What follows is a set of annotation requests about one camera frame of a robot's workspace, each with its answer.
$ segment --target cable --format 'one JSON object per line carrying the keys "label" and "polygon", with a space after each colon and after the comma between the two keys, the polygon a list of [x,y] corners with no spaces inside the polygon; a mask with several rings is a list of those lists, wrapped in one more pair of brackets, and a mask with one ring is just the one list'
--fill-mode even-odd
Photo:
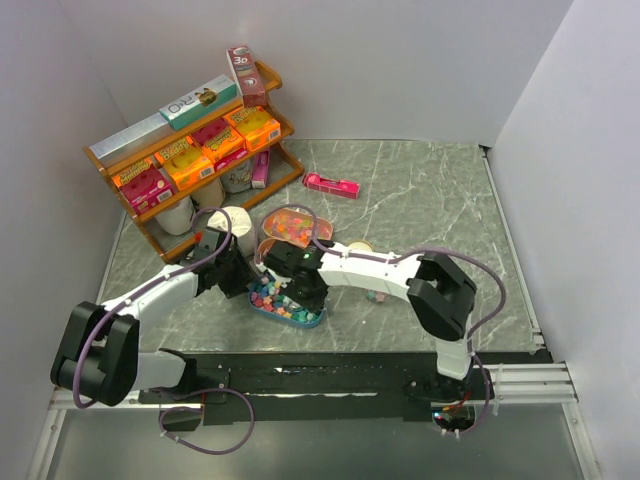
{"label": "cable", "polygon": [[87,340],[84,343],[84,346],[82,347],[82,351],[80,352],[80,356],[78,357],[78,363],[76,365],[76,369],[75,369],[75,371],[73,373],[72,393],[73,393],[73,403],[76,405],[76,407],[78,407],[80,409],[85,409],[85,408],[88,408],[91,405],[94,405],[96,403],[95,400],[91,400],[91,401],[89,401],[87,403],[83,403],[82,402],[82,399],[80,398],[80,380],[82,379],[82,369],[84,368],[84,363],[87,360],[87,357],[89,355],[89,350],[91,349],[91,346],[93,345],[93,342],[95,341],[96,337],[100,333],[100,330],[102,330],[102,328],[107,324],[107,322],[116,313],[118,313],[124,307],[129,305],[131,302],[133,302],[133,301],[137,300],[138,298],[140,298],[145,293],[149,292],[150,290],[152,290],[153,288],[157,287],[161,283],[170,280],[171,278],[177,277],[178,275],[182,275],[183,273],[187,273],[187,272],[193,271],[193,270],[199,268],[200,266],[204,265],[205,263],[210,262],[215,257],[217,257],[220,254],[220,252],[222,252],[227,247],[227,245],[229,245],[229,242],[231,241],[231,217],[229,217],[229,214],[227,212],[225,212],[222,208],[211,207],[211,208],[205,208],[205,209],[200,210],[198,213],[196,213],[194,215],[194,217],[192,219],[192,222],[191,222],[191,228],[194,229],[195,228],[195,223],[196,223],[196,220],[198,219],[198,217],[200,215],[202,215],[203,213],[207,213],[207,212],[222,212],[222,214],[225,216],[225,218],[227,220],[227,224],[229,225],[229,229],[227,230],[227,234],[224,237],[222,245],[220,245],[220,247],[215,252],[213,252],[211,255],[209,255],[209,256],[207,256],[207,257],[205,257],[205,258],[203,258],[203,259],[201,259],[201,260],[199,260],[199,261],[197,261],[197,262],[195,262],[195,263],[193,263],[193,264],[191,264],[189,266],[186,266],[186,267],[181,268],[179,270],[175,270],[175,271],[169,273],[166,276],[157,277],[156,279],[154,279],[154,280],[150,281],[149,283],[143,285],[138,290],[136,290],[131,295],[129,295],[129,298],[126,298],[122,302],[118,303],[114,308],[112,308],[110,311],[108,311],[98,321],[98,323],[93,328],[93,330],[91,330],[91,333],[87,337]]}
{"label": "cable", "polygon": [[247,443],[247,440],[249,440],[249,437],[251,436],[251,433],[253,432],[253,427],[256,424],[255,412],[253,411],[253,405],[251,405],[251,402],[249,401],[249,399],[245,395],[243,395],[240,392],[237,392],[235,390],[231,390],[230,388],[205,388],[203,390],[197,390],[195,392],[192,392],[189,395],[186,395],[186,396],[184,396],[182,398],[191,397],[193,395],[201,395],[201,394],[205,394],[205,393],[230,393],[230,394],[235,395],[236,397],[242,399],[242,401],[247,405],[247,408],[249,409],[249,416],[251,417],[251,419],[249,421],[249,429],[247,430],[247,433],[245,433],[245,435],[242,438],[242,440],[240,440],[238,443],[236,443],[233,447],[227,448],[225,450],[209,450],[209,449],[202,448],[202,447],[199,447],[197,445],[194,445],[193,443],[187,442],[186,440],[180,438],[177,435],[174,435],[173,433],[167,431],[166,428],[164,428],[163,420],[164,420],[164,417],[169,415],[169,413],[171,413],[171,412],[191,412],[191,413],[202,414],[203,413],[203,408],[202,407],[201,408],[173,407],[173,408],[170,408],[170,409],[165,410],[164,412],[162,412],[158,416],[158,426],[160,427],[160,430],[162,431],[161,436],[168,437],[171,440],[175,441],[176,443],[179,443],[180,445],[184,445],[185,447],[190,448],[191,450],[195,450],[196,452],[204,453],[205,455],[226,455],[227,453],[233,453],[236,450],[238,450],[240,447],[242,447],[245,443]]}
{"label": "cable", "polygon": [[[332,255],[337,255],[337,256],[342,256],[342,253],[337,251],[337,250],[332,250],[330,248],[325,247],[324,245],[322,245],[319,241],[318,241],[318,237],[316,235],[316,230],[318,228],[318,216],[315,214],[315,212],[313,210],[311,210],[309,207],[305,206],[305,205],[301,205],[299,203],[287,203],[285,205],[280,205],[278,208],[275,208],[273,210],[271,210],[269,213],[267,213],[262,221],[260,222],[260,227],[262,227],[262,225],[264,224],[265,220],[272,215],[273,213],[277,212],[278,210],[282,209],[282,208],[286,208],[286,207],[291,207],[291,208],[300,208],[304,211],[306,211],[307,213],[309,213],[309,215],[311,215],[311,217],[313,218],[313,226],[311,227],[311,241],[314,243],[314,245],[322,250],[325,253],[330,253]],[[373,255],[367,255],[364,253],[357,253],[357,252],[351,252],[349,253],[350,257],[354,257],[354,258],[361,258],[364,260],[371,260],[374,262],[379,262],[379,263],[389,263],[391,265],[395,265],[399,262],[401,262],[402,260],[409,258],[413,255],[420,255],[420,254],[429,254],[429,253],[441,253],[441,254],[445,254],[445,255],[449,255],[451,257],[455,257],[455,258],[459,258],[460,260],[464,260],[467,263],[470,263],[478,268],[480,268],[481,270],[483,270],[484,272],[486,272],[498,285],[498,289],[500,290],[500,301],[498,302],[498,305],[496,306],[496,308],[494,308],[491,312],[489,312],[487,315],[485,315],[484,317],[482,317],[480,320],[478,320],[475,324],[473,324],[470,328],[469,331],[467,332],[467,350],[469,352],[469,355],[473,358],[473,361],[476,365],[478,365],[478,367],[480,368],[480,372],[482,373],[482,377],[484,379],[484,383],[485,383],[485,401],[484,401],[484,407],[482,408],[482,412],[480,413],[480,416],[476,419],[475,423],[469,427],[468,429],[466,429],[464,432],[462,432],[462,434],[466,434],[471,432],[479,423],[482,422],[482,420],[484,419],[484,417],[486,416],[487,410],[489,408],[489,402],[491,401],[491,380],[488,378],[487,373],[485,372],[483,366],[482,366],[482,362],[480,361],[480,358],[478,357],[478,355],[474,352],[473,350],[473,342],[472,342],[472,336],[473,334],[478,331],[478,329],[484,325],[485,323],[487,323],[489,320],[491,320],[492,318],[494,318],[499,312],[500,310],[502,310],[502,308],[504,307],[506,301],[507,301],[507,290],[504,286],[504,283],[502,282],[502,279],[500,278],[500,276],[494,272],[491,267],[489,267],[488,265],[485,265],[484,263],[482,263],[480,260],[477,260],[473,257],[470,257],[469,255],[465,255],[464,253],[460,253],[460,252],[456,252],[455,250],[450,250],[446,247],[432,247],[432,246],[424,246],[424,247],[417,247],[414,248],[410,251],[408,251],[407,253],[400,255],[399,257],[393,258],[391,260],[386,260],[384,258],[380,258],[380,257],[375,257]],[[258,242],[256,241],[256,252],[255,252],[255,261],[257,262],[261,262],[261,258],[258,254]]]}

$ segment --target snack box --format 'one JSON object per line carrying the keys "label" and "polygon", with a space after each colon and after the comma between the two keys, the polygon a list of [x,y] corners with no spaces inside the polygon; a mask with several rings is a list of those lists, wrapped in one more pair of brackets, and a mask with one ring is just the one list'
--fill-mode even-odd
{"label": "snack box", "polygon": [[173,133],[160,113],[155,113],[128,128],[89,147],[106,168]]}
{"label": "snack box", "polygon": [[262,107],[240,107],[235,110],[227,113],[224,117],[224,120],[231,125],[232,127],[237,126],[243,120],[246,120],[247,117],[253,115],[257,112],[264,112],[264,108]]}
{"label": "snack box", "polygon": [[180,130],[236,98],[237,91],[236,84],[229,77],[220,75],[162,107],[160,114],[174,130]]}
{"label": "snack box", "polygon": [[180,140],[176,140],[171,145],[164,147],[162,150],[158,150],[154,156],[160,165],[164,165],[164,162],[184,152],[190,148],[191,145],[193,145],[193,140],[187,135]]}
{"label": "snack box", "polygon": [[251,175],[251,186],[253,188],[266,188],[269,177],[269,150],[260,152],[253,157],[253,174]]}
{"label": "snack box", "polygon": [[114,175],[113,181],[138,215],[174,194],[173,186],[153,166],[151,157]]}
{"label": "snack box", "polygon": [[229,48],[227,49],[227,58],[233,79],[242,95],[242,104],[245,107],[266,106],[266,91],[249,47],[242,45]]}
{"label": "snack box", "polygon": [[200,145],[204,154],[214,164],[232,152],[244,147],[242,137],[223,119],[213,122],[191,134],[191,138]]}
{"label": "snack box", "polygon": [[231,165],[232,163],[236,163],[248,153],[249,152],[247,151],[246,148],[241,148],[240,150],[236,150],[235,152],[230,153],[229,155],[227,155],[226,157],[224,157],[222,160],[220,160],[214,165],[216,172],[218,170],[222,170],[224,167],[228,165]]}
{"label": "snack box", "polygon": [[244,137],[247,150],[260,150],[280,136],[280,123],[264,110],[252,113],[235,126]]}
{"label": "snack box", "polygon": [[340,195],[347,198],[358,198],[360,184],[348,180],[329,180],[317,173],[307,173],[302,179],[302,184],[311,190]]}
{"label": "snack box", "polygon": [[184,190],[203,178],[213,175],[211,161],[198,147],[190,146],[162,165],[178,190]]}

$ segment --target wooden shelf frame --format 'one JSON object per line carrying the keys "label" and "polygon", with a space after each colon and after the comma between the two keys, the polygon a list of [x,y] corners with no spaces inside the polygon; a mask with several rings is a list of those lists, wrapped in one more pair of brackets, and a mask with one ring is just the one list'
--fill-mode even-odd
{"label": "wooden shelf frame", "polygon": [[[280,78],[280,75],[278,75],[278,73],[275,70],[273,70],[267,64],[259,60],[256,61],[256,67],[258,68],[258,72],[260,72],[260,75],[264,82],[265,90],[267,92],[282,87],[282,79]],[[224,175],[228,171],[233,170],[234,168],[238,167],[244,162],[249,161],[258,152],[266,150],[267,148],[272,148],[287,164],[289,164],[289,166],[292,168],[292,171],[289,174],[287,174],[285,177],[281,178],[280,180],[274,182],[273,184],[268,185],[267,188],[258,190],[254,196],[252,196],[250,199],[248,199],[246,202],[242,204],[243,208],[248,210],[254,207],[255,205],[259,204],[260,202],[265,200],[267,197],[273,195],[275,192],[283,188],[288,183],[294,181],[296,178],[298,178],[300,175],[304,173],[304,166],[300,163],[298,159],[296,159],[293,155],[291,155],[291,153],[289,153],[289,151],[281,143],[284,138],[294,133],[293,124],[273,107],[268,93],[267,93],[267,104],[268,105],[267,107],[265,107],[265,110],[267,110],[272,117],[274,117],[276,120],[278,120],[278,122],[280,122],[280,136],[278,138],[274,139],[272,142],[265,145],[264,148],[260,150],[249,152],[239,161],[231,165],[228,165],[227,167],[215,172],[213,175],[210,175],[202,179],[198,183],[190,186],[189,188],[185,190],[177,191],[173,196],[171,196],[164,202],[160,203],[159,205],[155,206],[151,210],[148,210],[147,212],[141,215],[136,214],[133,208],[131,208],[131,205],[129,205],[129,202],[127,201],[127,199],[124,197],[124,195],[122,195],[118,187],[113,182],[112,176],[117,174],[118,172],[121,172],[122,170],[125,170],[126,168],[130,167],[136,162],[144,158],[147,158],[149,156],[152,156],[155,152],[163,149],[164,147],[175,142],[176,140],[179,140],[180,138],[183,138],[186,135],[189,135],[190,133],[196,130],[199,130],[209,122],[214,121],[215,119],[221,117],[222,115],[226,115],[227,113],[235,110],[236,108],[241,107],[242,99],[237,98],[236,100],[223,105],[222,107],[209,113],[208,115],[205,115],[201,119],[187,125],[185,128],[182,128],[172,133],[171,135],[161,140],[158,140],[154,144],[137,151],[133,155],[130,155],[129,157],[121,160],[120,162],[118,162],[117,164],[111,167],[105,167],[104,165],[102,165],[89,147],[84,147],[83,150],[87,155],[87,157],[89,158],[89,160],[91,161],[91,163],[93,163],[93,165],[96,167],[96,169],[102,176],[102,179],[105,181],[107,186],[111,189],[111,191],[114,193],[116,198],[120,201],[120,203],[122,204],[127,214],[131,217],[133,222],[136,224],[138,229],[142,232],[142,234],[145,236],[145,238],[151,244],[151,246],[155,249],[158,255],[160,255],[160,258],[162,258],[162,260],[164,260],[166,263],[170,263],[180,255],[185,253],[193,245],[194,239],[189,238],[183,241],[178,246],[165,252],[163,248],[160,246],[160,244],[158,243],[158,241],[153,237],[153,235],[151,235],[151,233],[148,231],[148,229],[145,226],[145,223],[152,220],[153,217],[155,217],[158,213],[175,205],[177,202],[182,200],[187,195],[192,194],[196,190],[209,185],[216,178],[219,178],[221,175]]]}

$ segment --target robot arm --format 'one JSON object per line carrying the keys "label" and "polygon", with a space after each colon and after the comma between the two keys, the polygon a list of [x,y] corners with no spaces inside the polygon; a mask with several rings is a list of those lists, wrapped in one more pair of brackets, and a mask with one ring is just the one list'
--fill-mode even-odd
{"label": "robot arm", "polygon": [[[226,232],[207,227],[198,236],[199,243],[191,252],[187,265],[210,256],[221,246],[225,235]],[[90,332],[108,311],[125,301],[127,305],[113,315],[98,335],[96,340],[102,344],[93,345],[89,351],[82,369],[80,393],[113,406],[131,390],[179,387],[183,392],[191,391],[189,382],[195,381],[195,365],[185,362],[179,352],[140,352],[140,333],[147,331],[181,303],[216,285],[227,298],[246,292],[255,275],[242,256],[234,235],[229,245],[213,260],[193,271],[170,276],[182,268],[180,265],[167,265],[144,284],[102,305],[91,302],[77,305],[71,312],[51,368],[51,381],[72,389],[80,352]],[[139,291],[158,277],[167,280],[135,301],[128,300],[134,291]]]}
{"label": "robot arm", "polygon": [[[411,303],[422,327],[436,340],[438,373],[460,381],[467,377],[471,367],[468,318],[476,285],[450,257],[415,255],[389,263],[398,256],[321,243],[342,255],[325,253],[315,245],[301,249],[276,242],[261,268],[280,280],[285,295],[311,311],[322,308],[328,287],[340,285],[388,293]],[[381,261],[358,258],[355,253]]]}
{"label": "robot arm", "polygon": [[[195,263],[209,256],[225,235],[226,232],[207,227],[189,261]],[[467,320],[476,286],[448,256],[416,255],[389,263],[387,260],[397,256],[362,252],[380,258],[379,263],[349,256],[344,245],[322,242],[343,255],[325,253],[315,245],[302,249],[277,241],[258,267],[280,279],[283,293],[310,311],[323,308],[330,286],[350,285],[402,298],[411,303],[423,328],[436,338],[438,372],[462,383],[468,379],[471,358],[467,352]],[[175,277],[169,275],[180,268],[164,267],[158,276],[167,281],[130,302],[105,325],[97,338],[104,340],[103,344],[91,347],[82,370],[82,395],[112,406],[131,390],[165,387],[188,393],[195,389],[192,382],[196,379],[196,365],[185,361],[179,352],[140,352],[140,332],[215,285],[228,298],[246,292],[254,274],[235,236],[211,262]],[[103,305],[83,302],[74,308],[51,370],[55,385],[72,388],[80,351],[89,333],[107,311],[130,294]]]}

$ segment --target gray marble surface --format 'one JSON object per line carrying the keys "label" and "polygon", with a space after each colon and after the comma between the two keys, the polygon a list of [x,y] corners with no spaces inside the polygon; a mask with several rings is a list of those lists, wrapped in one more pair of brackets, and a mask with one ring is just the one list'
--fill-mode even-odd
{"label": "gray marble surface", "polygon": [[[367,240],[377,251],[401,253],[429,243],[487,263],[504,280],[503,311],[476,334],[476,349],[533,351],[532,328],[481,152],[472,145],[417,141],[289,140],[287,148],[308,171],[358,181],[350,200],[308,190],[300,181],[251,210],[254,220],[288,202],[313,206],[331,221],[335,241]],[[274,169],[278,176],[282,166]],[[241,198],[231,199],[232,203]],[[162,268],[135,225],[126,221],[104,299],[121,295]],[[473,267],[478,285],[472,321],[494,308],[498,290]],[[373,304],[355,288],[330,290],[332,314],[314,329],[300,329],[255,313],[244,296],[226,300],[214,289],[176,308],[143,336],[143,349],[182,351],[432,351],[410,305],[396,298]]]}

